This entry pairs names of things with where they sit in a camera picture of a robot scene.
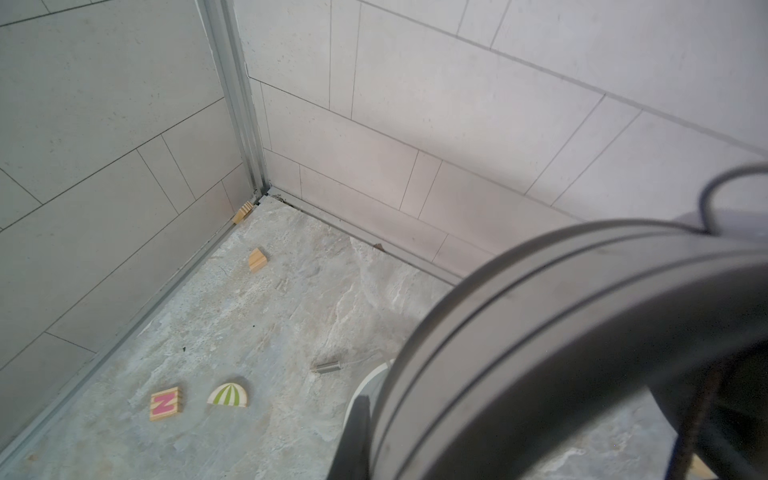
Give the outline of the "black and white headphones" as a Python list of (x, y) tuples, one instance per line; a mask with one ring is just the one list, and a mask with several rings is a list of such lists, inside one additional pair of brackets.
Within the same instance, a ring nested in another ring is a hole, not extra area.
[(511, 479), (642, 388), (723, 479), (767, 475), (767, 219), (716, 210), (741, 166), (678, 222), (566, 227), (492, 259), (425, 317), (369, 417), (372, 479)]

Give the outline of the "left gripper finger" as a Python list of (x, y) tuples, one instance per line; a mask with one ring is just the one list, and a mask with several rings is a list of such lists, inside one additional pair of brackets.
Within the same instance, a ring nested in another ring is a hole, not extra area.
[(327, 480), (367, 480), (371, 444), (370, 398), (358, 396), (332, 461)]

